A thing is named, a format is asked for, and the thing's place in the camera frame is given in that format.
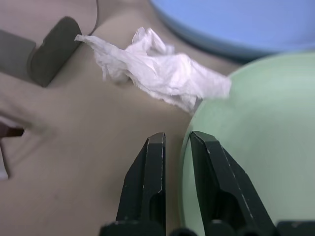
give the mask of green plate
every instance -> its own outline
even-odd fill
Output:
[[[201,103],[182,147],[182,222],[204,235],[192,130],[214,135],[251,178],[272,221],[315,216],[315,53],[252,62],[231,75],[228,100]]]

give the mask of blue bowl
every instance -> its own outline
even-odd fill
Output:
[[[189,42],[253,60],[315,49],[315,0],[151,0],[160,18]]]

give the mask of dark gray object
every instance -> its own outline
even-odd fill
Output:
[[[35,49],[35,42],[0,30],[0,70],[46,87],[79,46],[77,34],[81,31],[76,21],[64,17]]]

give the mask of beige table surface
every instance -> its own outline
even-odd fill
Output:
[[[146,0],[100,0],[94,35],[124,48],[139,27],[220,73],[239,67],[178,39]],[[157,132],[167,135],[167,230],[179,226],[178,160],[190,116],[132,83],[103,82],[87,45],[48,88],[0,74],[0,114],[27,127],[23,137],[2,142],[11,175],[0,182],[0,235],[97,235],[115,219],[125,174]]]

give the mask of white tissue paper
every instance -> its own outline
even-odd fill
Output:
[[[125,50],[95,36],[77,35],[91,46],[103,80],[126,82],[129,78],[150,96],[192,113],[197,100],[227,98],[231,81],[186,54],[175,54],[151,29],[139,28]]]

